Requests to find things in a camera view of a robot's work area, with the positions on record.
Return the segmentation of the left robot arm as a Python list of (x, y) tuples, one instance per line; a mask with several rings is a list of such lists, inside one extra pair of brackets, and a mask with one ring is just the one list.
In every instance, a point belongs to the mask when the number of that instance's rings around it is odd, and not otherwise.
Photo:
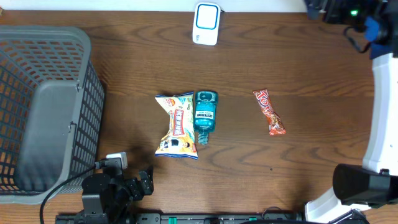
[(82, 182), (83, 210), (73, 223), (135, 223), (129, 209), (133, 202), (152, 195), (154, 168), (139, 171), (139, 179), (125, 179), (120, 165), (105, 166), (102, 173), (93, 174)]

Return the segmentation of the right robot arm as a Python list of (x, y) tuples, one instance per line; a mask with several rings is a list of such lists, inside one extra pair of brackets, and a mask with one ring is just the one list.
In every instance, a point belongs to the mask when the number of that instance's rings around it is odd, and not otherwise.
[(339, 164), (332, 187), (304, 207), (306, 223), (367, 223), (363, 212), (397, 204), (397, 1), (305, 0), (307, 15), (344, 25), (355, 50), (369, 53), (374, 103), (360, 166)]

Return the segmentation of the yellow noodle snack bag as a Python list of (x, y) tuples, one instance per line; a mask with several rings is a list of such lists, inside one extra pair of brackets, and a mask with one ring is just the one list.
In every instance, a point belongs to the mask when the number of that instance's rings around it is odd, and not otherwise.
[(169, 115), (169, 130), (160, 140), (155, 155), (198, 159), (193, 128), (193, 92), (156, 95), (155, 99)]

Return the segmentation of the red chocolate bar wrapper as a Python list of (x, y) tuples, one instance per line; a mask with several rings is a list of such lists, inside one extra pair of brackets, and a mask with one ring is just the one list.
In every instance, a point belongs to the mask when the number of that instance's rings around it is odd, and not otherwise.
[(274, 136), (286, 134), (286, 129), (281, 121), (280, 116), (273, 109), (268, 90), (254, 90), (253, 94), (256, 97), (262, 113), (267, 118), (269, 135)]

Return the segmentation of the teal mouthwash bottle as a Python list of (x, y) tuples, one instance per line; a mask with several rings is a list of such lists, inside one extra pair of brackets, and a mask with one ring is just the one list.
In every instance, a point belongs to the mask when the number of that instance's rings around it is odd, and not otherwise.
[(197, 142), (207, 145), (209, 134), (215, 130), (218, 94), (215, 91), (198, 91), (195, 95), (194, 130)]

